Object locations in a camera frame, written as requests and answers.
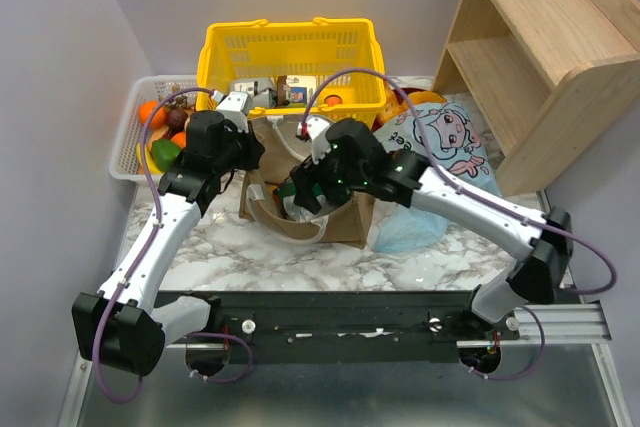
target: brown paper bag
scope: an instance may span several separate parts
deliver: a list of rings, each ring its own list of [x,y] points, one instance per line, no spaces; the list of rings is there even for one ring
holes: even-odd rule
[[[266,118],[251,122],[256,136],[265,147],[265,153],[260,159],[259,169],[245,174],[240,197],[240,217],[257,221],[285,242],[303,245],[338,242],[364,248],[375,202],[370,195],[357,192],[345,205],[310,222],[294,222],[282,218],[267,184],[280,184],[299,161],[284,147]]]

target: blue plastic bag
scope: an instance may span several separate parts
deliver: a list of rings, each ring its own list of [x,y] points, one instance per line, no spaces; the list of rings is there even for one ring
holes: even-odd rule
[[[416,110],[438,163],[465,182],[501,196],[466,109],[447,102],[420,104]],[[375,135],[387,152],[404,148],[424,153],[423,139],[411,112],[390,120]],[[380,228],[373,250],[398,253],[428,247],[442,240],[448,226],[449,221],[443,217],[398,205]]]

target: wooden shelf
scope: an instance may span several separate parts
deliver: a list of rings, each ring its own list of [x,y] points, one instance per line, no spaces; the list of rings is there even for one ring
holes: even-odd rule
[[[640,95],[638,0],[460,0],[433,90],[470,91],[504,195],[548,187]]]
[[[583,63],[637,53],[591,0],[491,1],[550,87]]]
[[[454,42],[447,49],[508,155],[533,128],[551,90],[512,35]]]

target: marble table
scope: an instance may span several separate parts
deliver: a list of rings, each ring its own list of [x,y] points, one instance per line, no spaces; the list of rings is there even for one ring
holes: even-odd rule
[[[396,78],[403,86],[429,88],[428,77]],[[502,154],[469,94],[464,105],[495,167]],[[406,254],[371,250],[394,205],[377,201],[367,247],[340,244],[285,244],[253,222],[238,217],[241,179],[215,199],[174,259],[161,290],[381,291],[473,289],[506,268],[512,259],[486,239],[451,223],[445,238]],[[511,199],[539,208],[535,194]],[[148,188],[139,188],[127,226],[122,255],[133,244],[152,208]]]

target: purple cable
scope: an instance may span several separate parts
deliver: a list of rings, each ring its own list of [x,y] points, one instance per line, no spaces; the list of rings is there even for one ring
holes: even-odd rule
[[[483,374],[482,372],[478,372],[473,367],[470,368],[470,370],[469,370],[470,373],[473,373],[473,374],[477,375],[478,377],[480,377],[481,379],[484,379],[484,380],[495,380],[497,382],[505,382],[505,381],[508,381],[508,380],[521,379],[522,377],[524,377],[524,376],[530,374],[531,372],[533,372],[534,370],[536,370],[536,368],[538,367],[538,364],[540,362],[540,359],[542,358],[542,354],[544,353],[544,348],[547,345],[547,340],[546,340],[545,335],[544,335],[544,329],[542,328],[542,322],[540,322],[540,319],[538,318],[536,313],[533,310],[531,310],[529,307],[527,307],[527,306],[522,306],[520,308],[523,309],[523,310],[526,310],[529,313],[529,315],[531,315],[531,317],[533,317],[533,320],[535,321],[536,325],[538,326],[538,330],[540,331],[540,349],[538,350],[538,355],[536,355],[536,358],[533,359],[533,362],[531,362],[528,367],[522,369],[520,372],[516,372],[515,374],[488,375],[488,374]]]
[[[93,362],[93,366],[94,366],[96,382],[98,383],[98,386],[100,387],[100,390],[102,390],[102,393],[105,395],[105,397],[109,399],[111,402],[114,402],[116,404],[126,404],[128,402],[131,402],[133,399],[135,399],[138,396],[138,394],[140,393],[140,390],[142,389],[142,376],[138,377],[138,383],[136,385],[136,388],[131,394],[122,396],[113,392],[104,380],[104,377],[102,375],[102,366],[100,365],[100,345],[102,344],[102,336],[104,334],[104,329],[107,325],[107,320],[109,319],[109,316],[111,315],[111,311],[113,310],[113,307],[115,306],[117,300],[120,298],[120,295],[124,290],[124,286],[129,281],[129,279],[133,276],[134,272],[138,268],[138,265],[140,265],[140,262],[142,262],[142,259],[144,259],[144,256],[147,254],[147,252],[151,248],[151,245],[153,244],[153,241],[155,240],[156,236],[158,235],[158,231],[160,230],[160,225],[162,224],[162,204],[160,203],[160,194],[158,192],[158,188],[153,183],[153,177],[151,177],[151,172],[149,171],[149,165],[147,164],[147,156],[146,156],[146,149],[145,149],[147,133],[149,132],[149,126],[151,125],[151,120],[161,108],[163,108],[166,104],[171,102],[173,99],[175,99],[179,95],[183,95],[189,92],[204,92],[209,95],[213,95],[214,93],[213,90],[204,89],[202,87],[189,87],[186,89],[180,89],[176,92],[173,92],[171,95],[167,96],[164,100],[158,102],[158,105],[155,106],[155,108],[151,112],[151,115],[149,115],[149,118],[142,126],[142,131],[140,132],[140,161],[141,161],[140,163],[142,164],[142,170],[144,171],[144,175],[149,184],[149,188],[151,189],[151,195],[153,196],[153,202],[156,207],[156,219],[158,220],[158,223],[154,225],[153,228],[151,229],[149,238],[142,246],[142,249],[140,249],[140,252],[131,263],[131,266],[129,267],[129,269],[127,269],[127,271],[125,272],[122,282],[120,282],[120,284],[116,288],[115,292],[111,296],[111,299],[109,299],[109,302],[107,303],[107,306],[104,309],[104,312],[100,317],[100,320],[98,321],[98,327],[96,328],[96,335],[93,339],[93,346],[91,349],[91,361]]]
[[[438,176],[442,179],[442,181],[447,184],[448,186],[456,189],[456,191],[460,192],[461,194],[466,195],[467,197],[472,198],[473,200],[487,206],[490,207],[494,210],[497,210],[498,212],[508,215],[514,219],[516,219],[517,221],[524,223],[524,224],[529,224],[529,225],[533,225],[534,227],[537,227],[539,229],[542,230],[546,230],[548,232],[552,232],[554,234],[557,235],[562,235],[564,237],[566,237],[567,239],[571,239],[574,242],[577,242],[578,244],[583,245],[584,247],[586,247],[587,249],[589,249],[591,252],[593,252],[594,254],[596,254],[598,257],[600,257],[602,259],[602,261],[606,264],[607,268],[609,269],[609,272],[611,274],[611,278],[609,279],[609,282],[607,282],[605,285],[601,286],[601,287],[597,287],[595,289],[563,289],[569,293],[572,294],[576,294],[576,295],[592,295],[592,294],[600,294],[602,292],[605,292],[609,289],[611,289],[617,282],[618,280],[618,271],[616,270],[615,265],[613,265],[613,262],[611,261],[611,259],[604,253],[602,252],[598,247],[596,247],[595,245],[591,244],[590,242],[583,240],[579,237],[576,237],[575,234],[571,233],[571,232],[567,232],[565,230],[559,229],[557,227],[553,227],[551,225],[547,225],[544,224],[542,222],[538,222],[535,220],[531,220],[528,217],[526,217],[525,215],[519,214],[517,212],[514,212],[513,210],[509,209],[508,207],[504,207],[500,204],[497,204],[496,202],[493,202],[489,199],[485,199],[484,197],[471,192],[467,189],[465,189],[464,187],[460,188],[458,186],[458,184],[451,180],[447,175],[445,175],[443,168],[440,166],[440,164],[438,163],[437,159],[434,157],[433,153],[431,152],[431,148],[429,147],[429,142],[427,141],[427,132],[425,130],[425,127],[423,125],[422,122],[420,122],[420,117],[418,116],[418,112],[416,111],[415,106],[413,105],[413,102],[411,102],[411,99],[409,99],[409,96],[404,92],[404,90],[402,90],[393,80],[391,80],[389,77],[387,77],[385,74],[381,74],[380,72],[376,72],[375,70],[371,70],[371,69],[364,69],[364,68],[359,68],[359,67],[354,67],[351,69],[344,69],[341,70],[339,72],[336,72],[335,74],[330,75],[329,77],[327,77],[327,79],[322,82],[318,88],[316,89],[316,91],[313,93],[313,95],[311,96],[311,99],[309,99],[309,103],[307,104],[307,108],[304,111],[304,114],[302,115],[302,119],[300,121],[300,123],[302,125],[304,125],[307,121],[307,117],[309,116],[309,112],[311,111],[311,106],[314,104],[314,102],[316,102],[316,100],[318,99],[318,96],[320,95],[320,92],[322,92],[322,90],[329,85],[329,83],[333,82],[335,79],[337,79],[338,77],[341,77],[343,75],[346,74],[351,74],[351,73],[362,73],[362,74],[369,74],[369,75],[373,75],[374,77],[378,77],[379,79],[384,80],[385,82],[387,82],[387,84],[389,84],[391,86],[391,88],[393,90],[395,90],[396,92],[400,93],[400,96],[402,97],[402,99],[407,103],[407,105],[409,106],[409,109],[411,110],[411,114],[413,115],[413,118],[416,120],[416,124],[418,125],[418,130],[420,131],[420,135],[422,136],[422,138],[424,139],[424,150],[427,154],[427,159],[429,159],[429,164],[431,164],[431,166],[436,170]]]
[[[237,342],[242,347],[244,347],[244,349],[247,351],[247,354],[249,355],[249,360],[247,360],[246,367],[242,372],[240,372],[235,377],[229,377],[227,379],[216,379],[215,377],[208,377],[206,375],[202,375],[200,372],[198,372],[195,369],[191,369],[190,365],[187,366],[187,370],[189,370],[189,375],[198,377],[204,380],[205,382],[211,382],[213,384],[230,384],[232,382],[237,382],[243,377],[246,377],[247,374],[251,372],[251,369],[253,368],[253,352],[251,351],[251,347],[249,347],[249,345],[240,337],[236,337],[235,335],[229,335],[229,334],[214,334],[213,332],[194,332],[193,334],[189,334],[189,337],[211,337],[214,339],[231,340],[233,342]]]

